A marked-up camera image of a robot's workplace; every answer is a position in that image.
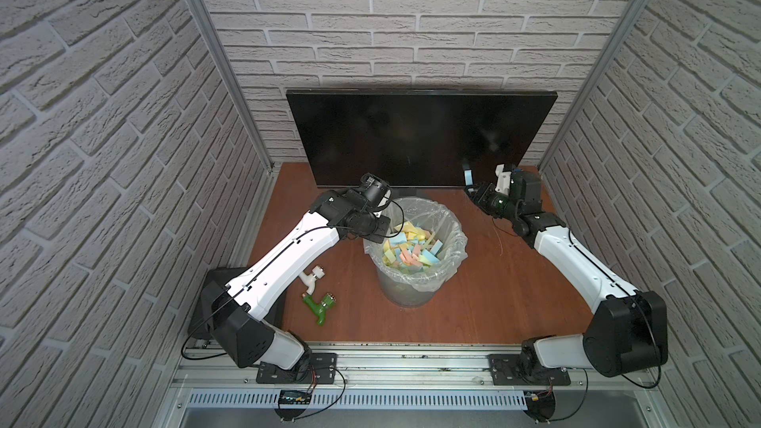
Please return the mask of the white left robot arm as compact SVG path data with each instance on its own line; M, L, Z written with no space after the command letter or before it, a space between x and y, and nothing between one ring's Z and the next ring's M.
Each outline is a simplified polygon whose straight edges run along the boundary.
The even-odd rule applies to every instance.
M314 260L347 236L384 241L390 218L382 211L390 202L390 187L378 180L319 195L295 228L255 265L226 283L204 285L201 327L241 369L265 363L300 370L308 362L307 344L267 323L266 316Z

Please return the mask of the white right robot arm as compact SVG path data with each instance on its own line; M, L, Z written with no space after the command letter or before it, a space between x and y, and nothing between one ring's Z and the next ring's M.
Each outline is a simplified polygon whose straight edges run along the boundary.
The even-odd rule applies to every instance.
M642 291L607 267L556 214L544 210L541 180L523 170L495 169L497 181L475 183L465 170L465 192L485 214L511 222L513 232L545 257L578 291L593 313L582 334L526 340L515 372L542 384L562 369L627 376L661 369L668 361L667 307L654 291Z

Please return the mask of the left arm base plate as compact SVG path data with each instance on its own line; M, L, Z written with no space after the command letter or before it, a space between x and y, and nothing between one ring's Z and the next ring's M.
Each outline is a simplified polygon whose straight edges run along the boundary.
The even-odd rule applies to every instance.
M333 384L336 376L336 353L307 353L291 369L259 364L258 384Z

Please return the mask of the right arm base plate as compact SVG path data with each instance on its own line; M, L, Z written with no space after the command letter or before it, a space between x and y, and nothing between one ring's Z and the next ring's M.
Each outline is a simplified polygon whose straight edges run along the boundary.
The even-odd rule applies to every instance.
M541 366L527 354L487 355L489 374L495 386L570 386L565 369Z

